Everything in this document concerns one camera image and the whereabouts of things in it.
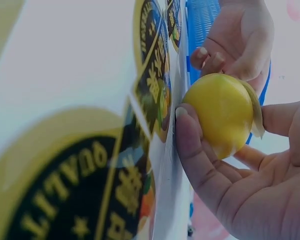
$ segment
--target palm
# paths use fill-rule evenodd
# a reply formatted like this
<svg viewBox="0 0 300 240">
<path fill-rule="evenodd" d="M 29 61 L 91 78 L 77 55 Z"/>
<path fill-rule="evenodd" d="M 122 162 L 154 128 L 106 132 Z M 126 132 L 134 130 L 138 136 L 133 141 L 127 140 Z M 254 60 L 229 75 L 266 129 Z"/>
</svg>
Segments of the palm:
<svg viewBox="0 0 300 240">
<path fill-rule="evenodd" d="M 251 169 L 218 160 L 195 109 L 180 107 L 187 113 L 179 112 L 175 123 L 181 163 L 193 189 L 226 229 L 241 240 L 300 240 L 300 102 L 262 108 L 265 129 L 288 137 L 289 149 L 266 155 L 244 146 L 234 157 Z"/>
<path fill-rule="evenodd" d="M 300 239 L 300 167 L 292 164 L 290 151 L 262 165 L 255 176 L 237 182 L 245 199 L 235 214 L 222 217 L 223 223 L 239 239 Z"/>
<path fill-rule="evenodd" d="M 252 239 L 251 235 L 258 240 L 300 239 L 300 104 L 291 106 L 296 109 L 290 116 L 286 114 L 292 119 L 287 121 L 291 125 L 280 129 L 276 124 L 277 129 L 274 129 L 274 132 L 289 137 L 290 149 L 264 155 L 261 161 L 256 161 L 258 164 L 254 160 L 247 161 L 244 149 L 236 154 L 258 172 L 232 185 L 232 192 L 242 192 L 241 200 L 233 198 L 235 210 L 228 212 L 227 217 L 219 217 L 242 239 Z M 251 151 L 250 155 L 256 155 L 256 152 Z M 233 174 L 232 169 L 228 171 L 228 175 Z"/>
<path fill-rule="evenodd" d="M 225 57 L 224 71 L 243 55 L 251 35 L 257 34 L 264 27 L 260 7 L 246 4 L 228 4 L 221 8 L 209 34 L 204 42 L 204 47 L 211 54 L 220 52 Z M 263 70 L 258 77 L 249 81 L 252 87 L 260 92 L 269 73 L 270 53 L 265 59 Z"/>
</svg>

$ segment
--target lemon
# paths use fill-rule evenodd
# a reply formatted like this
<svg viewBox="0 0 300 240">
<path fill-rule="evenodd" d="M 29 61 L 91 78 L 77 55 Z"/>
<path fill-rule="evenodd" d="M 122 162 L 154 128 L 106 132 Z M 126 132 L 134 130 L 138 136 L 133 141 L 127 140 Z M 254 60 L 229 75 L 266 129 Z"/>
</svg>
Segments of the lemon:
<svg viewBox="0 0 300 240">
<path fill-rule="evenodd" d="M 252 130 L 256 137 L 265 132 L 256 93 L 232 76 L 212 73 L 201 77 L 183 102 L 194 107 L 203 136 L 220 160 L 240 150 Z"/>
</svg>

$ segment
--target star symbol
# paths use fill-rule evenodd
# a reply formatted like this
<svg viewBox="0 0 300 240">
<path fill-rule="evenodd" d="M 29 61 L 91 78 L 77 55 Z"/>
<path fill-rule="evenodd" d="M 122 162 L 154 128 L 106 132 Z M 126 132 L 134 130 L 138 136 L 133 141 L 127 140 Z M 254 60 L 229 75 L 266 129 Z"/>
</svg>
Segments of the star symbol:
<svg viewBox="0 0 300 240">
<path fill-rule="evenodd" d="M 90 233 L 87 224 L 88 220 L 85 217 L 74 217 L 74 226 L 71 230 L 77 236 L 77 239 L 84 240 L 85 236 Z"/>
</svg>

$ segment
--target finger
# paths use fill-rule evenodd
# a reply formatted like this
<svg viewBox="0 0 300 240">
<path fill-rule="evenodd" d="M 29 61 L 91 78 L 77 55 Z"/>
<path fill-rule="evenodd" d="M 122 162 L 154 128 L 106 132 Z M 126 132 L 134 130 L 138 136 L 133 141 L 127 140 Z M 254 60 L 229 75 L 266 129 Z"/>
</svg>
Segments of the finger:
<svg viewBox="0 0 300 240">
<path fill-rule="evenodd" d="M 226 176 L 232 183 L 235 183 L 242 179 L 240 173 L 238 172 L 238 169 L 222 160 L 219 160 L 213 151 L 212 147 L 209 145 L 209 143 L 203 138 L 203 132 L 199 123 L 198 115 L 195 111 L 195 109 L 187 103 L 180 104 L 177 109 L 175 110 L 175 115 L 178 117 L 179 115 L 182 115 L 183 113 L 188 114 L 190 117 L 194 119 L 196 122 L 196 128 L 197 132 L 200 137 L 201 146 L 205 154 L 207 155 L 208 159 L 214 166 L 214 168 Z"/>
<path fill-rule="evenodd" d="M 204 64 L 201 71 L 201 76 L 220 73 L 225 64 L 226 61 L 223 55 L 220 52 L 216 52 Z"/>
<path fill-rule="evenodd" d="M 245 50 L 226 71 L 226 74 L 243 81 L 258 77 L 263 70 L 272 47 L 272 39 L 267 32 L 256 31 L 248 39 Z"/>
<path fill-rule="evenodd" d="M 265 65 L 263 66 L 263 69 L 259 74 L 259 76 L 248 81 L 251 87 L 255 90 L 257 96 L 260 96 L 262 91 L 265 88 L 267 78 L 269 75 L 269 66 L 270 66 L 270 58 L 268 58 L 268 60 L 265 62 Z"/>
<path fill-rule="evenodd" d="M 201 70 L 208 55 L 208 51 L 203 46 L 198 47 L 190 56 L 191 65 L 195 69 Z"/>
<path fill-rule="evenodd" d="M 291 123 L 299 107 L 300 101 L 263 106 L 264 128 L 270 133 L 288 137 Z"/>
<path fill-rule="evenodd" d="M 201 146 L 208 159 L 219 173 L 227 177 L 232 183 L 242 179 L 236 167 L 218 159 L 214 150 L 205 139 L 201 140 Z"/>
<path fill-rule="evenodd" d="M 252 171 L 250 169 L 238 169 L 237 172 L 241 175 L 241 177 L 243 179 L 245 179 L 255 173 L 254 171 Z"/>
<path fill-rule="evenodd" d="M 241 163 L 254 171 L 260 171 L 266 167 L 274 158 L 276 154 L 267 155 L 263 152 L 250 147 L 249 145 L 243 146 L 234 157 Z"/>
<path fill-rule="evenodd" d="M 214 168 L 203 151 L 197 124 L 186 111 L 177 116 L 177 152 L 193 189 L 212 213 L 216 214 L 219 203 L 232 183 Z"/>
</svg>

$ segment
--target yellow border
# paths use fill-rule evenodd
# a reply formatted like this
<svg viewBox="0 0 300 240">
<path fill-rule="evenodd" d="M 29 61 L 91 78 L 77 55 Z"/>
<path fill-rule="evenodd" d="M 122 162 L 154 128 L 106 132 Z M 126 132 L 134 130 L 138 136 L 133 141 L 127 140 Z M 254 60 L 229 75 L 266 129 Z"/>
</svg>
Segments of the yellow border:
<svg viewBox="0 0 300 240">
<path fill-rule="evenodd" d="M 156 7 L 159 8 L 159 4 L 156 0 L 151 0 Z M 134 4 L 134 10 L 133 10 L 133 51 L 134 51 L 134 59 L 135 59 L 135 65 L 136 65 L 136 72 L 137 75 L 142 75 L 145 69 L 145 65 L 147 65 L 150 55 L 154 49 L 154 43 L 156 42 L 156 39 L 158 38 L 158 31 L 155 34 L 155 37 L 153 39 L 153 42 L 151 44 L 151 47 L 149 49 L 149 52 L 147 53 L 147 56 L 145 57 L 144 63 L 141 60 L 140 55 L 140 18 L 141 18 L 141 12 L 142 12 L 142 6 L 144 4 L 145 0 L 136 0 Z"/>
<path fill-rule="evenodd" d="M 103 135 L 120 139 L 122 126 L 123 121 L 117 115 L 104 109 L 86 107 L 59 112 L 19 137 L 0 157 L 0 240 L 9 227 L 15 208 L 19 206 L 31 182 L 46 167 L 47 160 L 87 137 Z M 11 165 L 16 176 L 9 175 Z M 111 188 L 111 177 L 109 173 L 105 194 Z"/>
<path fill-rule="evenodd" d="M 0 0 L 0 56 L 24 3 L 25 0 Z"/>
<path fill-rule="evenodd" d="M 164 21 L 164 14 L 163 12 L 161 12 L 161 16 L 160 16 L 160 22 L 159 22 L 159 26 L 161 27 L 161 24 L 162 24 L 162 21 Z M 141 65 L 141 71 L 137 71 L 137 78 L 136 80 L 134 81 L 134 84 L 133 84 L 133 96 L 136 100 L 136 103 L 138 105 L 138 107 L 141 109 L 141 112 L 142 112 L 142 115 L 146 121 L 146 125 L 148 127 L 148 129 L 150 130 L 149 126 L 148 126 L 148 121 L 147 121 L 147 118 L 146 118 L 146 114 L 145 114 L 145 111 L 143 110 L 141 104 L 139 103 L 139 98 L 138 98 L 138 95 L 136 93 L 136 89 L 138 87 L 138 83 L 143 75 L 143 73 L 145 72 L 146 70 L 146 67 L 147 67 L 147 64 L 149 63 L 149 60 L 150 60 L 150 57 L 151 57 L 151 54 L 154 50 L 154 47 L 155 47 L 155 43 L 157 42 L 157 39 L 158 39 L 158 36 L 160 34 L 160 29 L 158 29 L 158 31 L 156 32 L 155 34 L 155 37 L 153 39 L 153 42 L 152 42 L 152 45 L 149 49 L 149 52 L 148 52 L 148 55 L 146 56 L 146 59 L 144 61 L 144 64 Z M 166 54 L 168 55 L 168 66 L 169 66 L 169 72 L 170 72 L 170 53 L 169 53 L 169 49 L 167 49 L 167 52 Z M 165 143 L 167 141 L 167 134 L 168 134 L 168 130 L 169 130 L 169 126 L 166 130 L 162 130 L 161 127 L 159 127 L 159 123 L 158 123 L 158 120 L 156 119 L 155 122 L 154 122 L 154 126 L 153 126 L 153 130 L 150 131 L 150 136 L 151 136 L 151 139 L 153 139 L 153 136 L 154 136 L 154 132 L 157 133 L 157 135 L 159 136 L 160 140 Z"/>
</svg>

